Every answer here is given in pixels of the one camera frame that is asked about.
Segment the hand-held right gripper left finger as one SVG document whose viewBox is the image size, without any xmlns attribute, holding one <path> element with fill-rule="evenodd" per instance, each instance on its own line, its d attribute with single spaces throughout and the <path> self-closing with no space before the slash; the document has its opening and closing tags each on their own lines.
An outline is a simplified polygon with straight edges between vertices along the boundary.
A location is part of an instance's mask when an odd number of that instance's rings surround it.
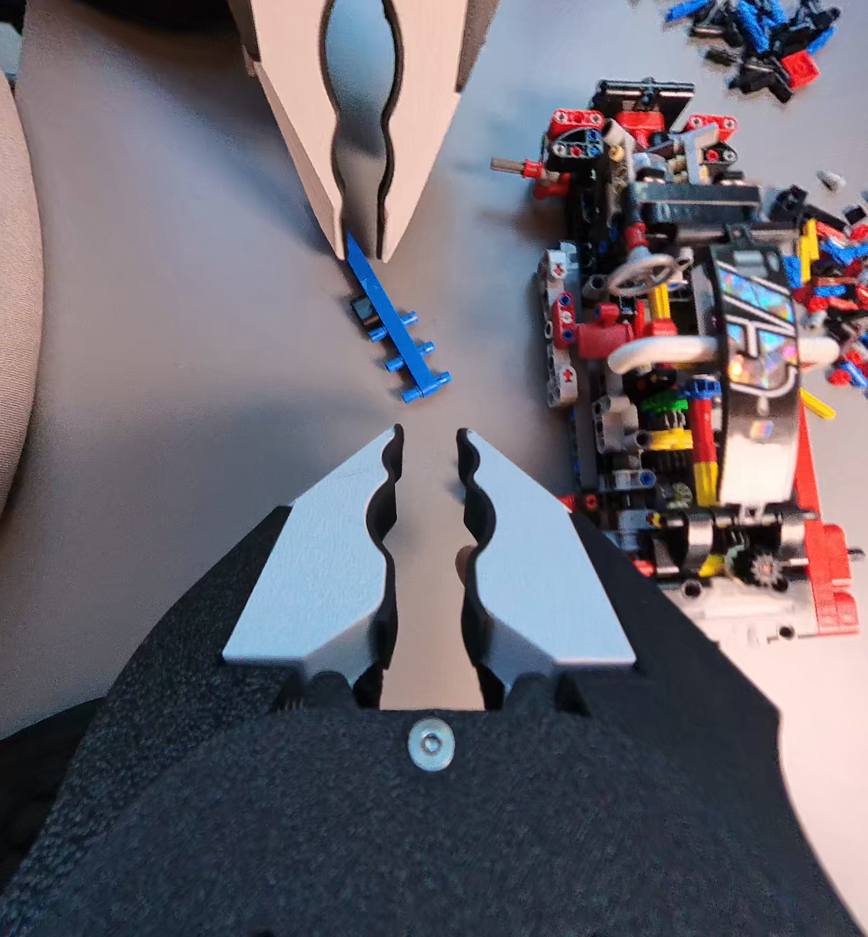
<svg viewBox="0 0 868 937">
<path fill-rule="evenodd" d="M 338 673 L 359 706 L 379 706 L 397 634 L 383 540 L 396 520 L 403 446 L 395 425 L 293 502 L 224 662 L 289 668 L 304 684 Z"/>
</svg>

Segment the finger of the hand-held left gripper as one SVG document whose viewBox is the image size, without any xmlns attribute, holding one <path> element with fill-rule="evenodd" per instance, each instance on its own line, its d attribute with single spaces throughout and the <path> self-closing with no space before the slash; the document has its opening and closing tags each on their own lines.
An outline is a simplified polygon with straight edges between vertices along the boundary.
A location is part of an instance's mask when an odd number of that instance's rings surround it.
<svg viewBox="0 0 868 937">
<path fill-rule="evenodd" d="M 334 160 L 338 111 L 327 85 L 331 1 L 252 1 L 255 73 L 313 214 L 334 254 L 346 254 L 343 194 Z"/>
<path fill-rule="evenodd" d="M 468 3 L 386 1 L 394 44 L 392 90 L 381 118 L 386 168 L 379 190 L 378 257 L 389 262 L 420 200 L 460 92 Z"/>
</svg>

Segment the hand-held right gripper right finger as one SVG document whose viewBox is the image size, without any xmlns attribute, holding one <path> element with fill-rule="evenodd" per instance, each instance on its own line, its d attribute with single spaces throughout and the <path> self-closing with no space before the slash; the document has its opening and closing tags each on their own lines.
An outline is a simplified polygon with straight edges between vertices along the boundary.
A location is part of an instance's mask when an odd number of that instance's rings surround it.
<svg viewBox="0 0 868 937">
<path fill-rule="evenodd" d="M 486 707 L 523 675 L 626 671 L 637 656 L 572 513 L 475 431 L 456 433 L 464 524 L 461 631 Z"/>
</svg>

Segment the long blue lego beam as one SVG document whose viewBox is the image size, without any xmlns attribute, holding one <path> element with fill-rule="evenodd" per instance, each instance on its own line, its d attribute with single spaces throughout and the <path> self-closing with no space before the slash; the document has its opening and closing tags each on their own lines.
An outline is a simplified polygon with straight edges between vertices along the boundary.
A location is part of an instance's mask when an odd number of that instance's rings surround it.
<svg viewBox="0 0 868 937">
<path fill-rule="evenodd" d="M 365 295 L 370 299 L 372 306 L 375 308 L 379 316 L 379 319 L 382 323 L 384 323 L 384 326 L 389 334 L 388 338 L 374 344 L 388 342 L 389 345 L 391 345 L 393 354 L 384 362 L 395 356 L 402 356 L 406 363 L 406 367 L 404 369 L 395 372 L 405 372 L 407 374 L 407 377 L 405 378 L 405 389 L 403 391 L 408 390 L 415 383 L 421 383 L 423 381 L 427 382 L 430 380 L 429 376 L 431 375 L 447 372 L 432 370 L 428 364 L 428 356 L 435 350 L 429 353 L 424 359 L 416 357 L 415 345 L 420 345 L 427 342 L 416 341 L 410 332 L 411 326 L 409 326 L 407 330 L 403 329 L 399 320 L 399 314 L 401 312 L 398 312 L 395 308 L 389 295 L 382 286 L 381 281 L 374 272 L 370 261 L 367 259 L 366 255 L 361 250 L 352 234 L 348 231 L 345 233 L 345 248 L 346 263 L 348 264 L 355 280 L 362 289 L 362 294 L 359 297 Z M 368 330 L 365 329 L 365 332 L 369 338 Z"/>
</svg>

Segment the partly built lego car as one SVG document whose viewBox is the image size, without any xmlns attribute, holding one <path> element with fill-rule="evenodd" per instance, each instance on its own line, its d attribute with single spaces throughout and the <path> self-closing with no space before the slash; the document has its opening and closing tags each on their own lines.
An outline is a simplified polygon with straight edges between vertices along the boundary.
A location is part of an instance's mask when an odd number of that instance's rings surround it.
<svg viewBox="0 0 868 937">
<path fill-rule="evenodd" d="M 816 220 L 767 208 L 729 115 L 685 82 L 601 80 L 537 161 L 492 170 L 560 199 L 536 282 L 546 397 L 568 411 L 583 514 L 715 642 L 861 631 L 843 530 L 822 518 L 804 378 L 839 347 L 804 324 Z"/>
</svg>

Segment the pile of mixed lego pieces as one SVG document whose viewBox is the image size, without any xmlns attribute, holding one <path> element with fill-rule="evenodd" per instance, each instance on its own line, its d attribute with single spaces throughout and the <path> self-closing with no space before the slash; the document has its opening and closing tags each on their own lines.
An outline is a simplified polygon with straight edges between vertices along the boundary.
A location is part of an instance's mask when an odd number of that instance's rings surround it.
<svg viewBox="0 0 868 937">
<path fill-rule="evenodd" d="M 862 199 L 835 216 L 792 186 L 776 193 L 768 218 L 797 224 L 788 277 L 805 329 L 838 345 L 827 381 L 868 398 L 868 191 Z"/>
</svg>

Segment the pile of black blue pins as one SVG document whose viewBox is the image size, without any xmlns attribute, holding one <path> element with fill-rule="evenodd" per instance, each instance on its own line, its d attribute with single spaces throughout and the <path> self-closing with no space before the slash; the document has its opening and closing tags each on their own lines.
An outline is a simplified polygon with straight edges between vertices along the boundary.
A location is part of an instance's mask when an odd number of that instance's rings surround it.
<svg viewBox="0 0 868 937">
<path fill-rule="evenodd" d="M 665 26 L 687 23 L 702 57 L 730 75 L 727 87 L 745 96 L 766 92 L 786 104 L 817 81 L 815 62 L 842 15 L 820 1 L 685 1 L 662 14 Z"/>
</svg>

